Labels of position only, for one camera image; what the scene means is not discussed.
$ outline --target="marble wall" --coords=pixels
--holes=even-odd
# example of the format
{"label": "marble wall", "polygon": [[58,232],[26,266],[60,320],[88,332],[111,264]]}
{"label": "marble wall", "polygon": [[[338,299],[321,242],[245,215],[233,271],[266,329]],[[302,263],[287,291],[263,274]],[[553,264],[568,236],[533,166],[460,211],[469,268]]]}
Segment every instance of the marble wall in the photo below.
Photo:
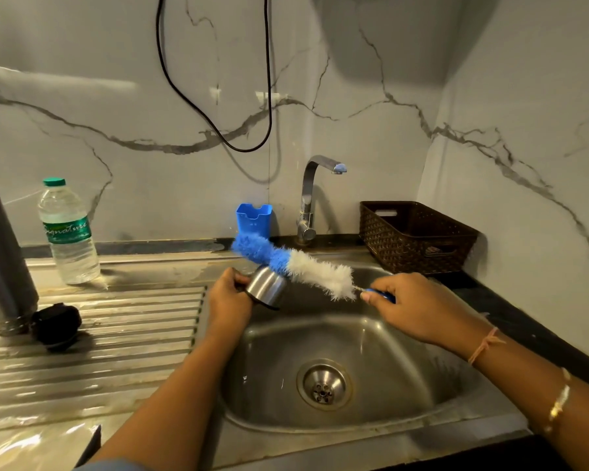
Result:
{"label": "marble wall", "polygon": [[[168,0],[172,78],[234,145],[267,129],[263,0]],[[224,149],[168,86],[157,0],[0,0],[0,192],[22,244],[64,176],[97,241],[231,237],[244,201],[293,234],[306,160],[316,229],[353,233],[361,200],[414,199],[461,0],[272,0],[275,125]]]}
{"label": "marble wall", "polygon": [[468,0],[418,199],[469,272],[589,354],[589,0]]}

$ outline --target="hand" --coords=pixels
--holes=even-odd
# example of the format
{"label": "hand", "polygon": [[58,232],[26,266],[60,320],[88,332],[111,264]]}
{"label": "hand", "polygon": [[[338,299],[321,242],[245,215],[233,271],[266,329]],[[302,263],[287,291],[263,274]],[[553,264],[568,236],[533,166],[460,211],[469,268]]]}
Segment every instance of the hand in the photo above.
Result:
{"label": "hand", "polygon": [[246,292],[238,292],[236,283],[249,284],[247,276],[227,268],[209,292],[210,323],[208,335],[216,335],[237,344],[251,318],[253,301]]}
{"label": "hand", "polygon": [[371,288],[395,295],[392,304],[376,292],[363,292],[362,300],[375,307],[386,322],[414,339],[445,347],[453,352],[469,328],[484,328],[462,303],[443,286],[413,272],[380,277]]}

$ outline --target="forearm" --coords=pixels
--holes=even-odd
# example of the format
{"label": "forearm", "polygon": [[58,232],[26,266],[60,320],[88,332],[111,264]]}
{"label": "forearm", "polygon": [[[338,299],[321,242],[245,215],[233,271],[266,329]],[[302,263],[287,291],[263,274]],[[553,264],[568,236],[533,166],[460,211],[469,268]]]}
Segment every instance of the forearm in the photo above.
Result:
{"label": "forearm", "polygon": [[208,335],[92,461],[126,459],[151,471],[196,469],[220,376],[236,346]]}
{"label": "forearm", "polygon": [[[468,359],[492,325],[469,318],[462,333],[446,348]],[[543,431],[548,415],[565,386],[562,370],[556,365],[498,332],[506,344],[491,345],[474,362],[495,386],[526,415],[535,429]],[[570,398],[546,437],[576,470],[589,470],[589,385],[572,378]]]}

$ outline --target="blue sleeve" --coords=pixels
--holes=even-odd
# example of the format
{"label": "blue sleeve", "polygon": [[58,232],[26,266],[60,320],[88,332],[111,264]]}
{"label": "blue sleeve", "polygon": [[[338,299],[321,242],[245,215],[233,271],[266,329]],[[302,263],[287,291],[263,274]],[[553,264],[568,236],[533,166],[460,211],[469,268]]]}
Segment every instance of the blue sleeve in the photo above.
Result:
{"label": "blue sleeve", "polygon": [[76,468],[78,471],[148,471],[148,469],[126,460],[99,461]]}

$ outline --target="brush handle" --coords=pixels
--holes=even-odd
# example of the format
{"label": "brush handle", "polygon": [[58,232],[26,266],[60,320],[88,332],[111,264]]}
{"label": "brush handle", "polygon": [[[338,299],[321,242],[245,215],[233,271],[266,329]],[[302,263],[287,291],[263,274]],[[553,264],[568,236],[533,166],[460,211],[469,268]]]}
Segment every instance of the brush handle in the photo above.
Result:
{"label": "brush handle", "polygon": [[393,296],[390,292],[384,292],[384,291],[379,291],[378,289],[364,289],[364,288],[359,288],[358,286],[354,286],[353,287],[356,291],[360,291],[360,292],[377,292],[377,294],[379,294],[380,296],[382,296],[384,299],[386,299],[387,301],[389,301],[390,303],[396,304],[396,299],[395,296]]}

